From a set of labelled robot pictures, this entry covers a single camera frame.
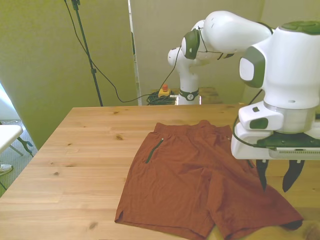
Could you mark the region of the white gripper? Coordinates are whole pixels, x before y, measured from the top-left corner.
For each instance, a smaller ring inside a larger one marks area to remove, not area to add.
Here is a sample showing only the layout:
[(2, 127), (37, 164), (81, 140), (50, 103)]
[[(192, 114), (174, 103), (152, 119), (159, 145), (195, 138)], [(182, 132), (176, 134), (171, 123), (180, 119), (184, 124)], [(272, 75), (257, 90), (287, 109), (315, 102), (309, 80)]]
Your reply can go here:
[[(237, 136), (243, 142), (255, 145), (258, 140), (265, 139), (273, 134), (272, 130), (248, 130), (240, 122), (233, 126), (231, 139), (231, 153), (238, 160), (256, 160), (256, 170), (263, 191), (267, 188), (266, 171), (270, 157), (267, 148), (253, 147), (239, 141)], [(283, 177), (282, 189), (286, 193), (300, 176), (304, 167), (305, 160), (290, 160), (289, 168)]]

